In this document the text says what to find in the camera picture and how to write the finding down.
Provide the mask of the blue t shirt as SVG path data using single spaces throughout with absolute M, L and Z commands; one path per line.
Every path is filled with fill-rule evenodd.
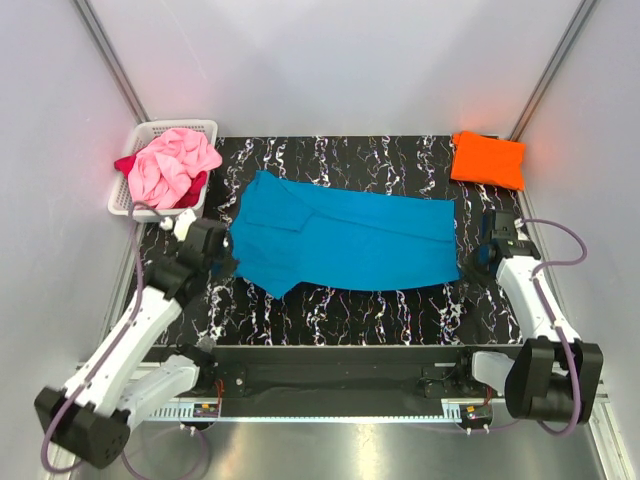
M 459 278 L 450 200 L 355 192 L 259 171 L 230 229 L 237 276 L 282 298 L 301 283 L 355 291 Z

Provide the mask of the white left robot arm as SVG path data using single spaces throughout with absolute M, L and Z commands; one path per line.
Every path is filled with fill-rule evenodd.
M 174 231 L 177 251 L 135 267 L 136 292 L 94 354 L 63 387 L 45 387 L 36 396 L 41 463 L 48 472 L 67 471 L 51 463 L 50 445 L 105 468 L 123 453 L 132 431 L 169 400 L 185 392 L 203 396 L 219 386 L 209 343 L 178 346 L 154 371 L 132 378 L 157 337 L 208 282 L 227 279 L 237 265 L 225 224 L 196 219 Z

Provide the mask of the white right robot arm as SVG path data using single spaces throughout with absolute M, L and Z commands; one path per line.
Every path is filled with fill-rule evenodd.
M 503 396 L 513 419 L 566 437 L 590 419 L 604 355 L 566 319 L 545 271 L 582 263 L 587 249 L 579 240 L 577 258 L 545 260 L 522 230 L 527 223 L 506 210 L 485 213 L 481 243 L 466 264 L 472 278 L 493 280 L 504 291 L 524 342 L 515 358 L 490 350 L 471 353 L 454 371 L 454 384 L 470 397 L 489 387 Z

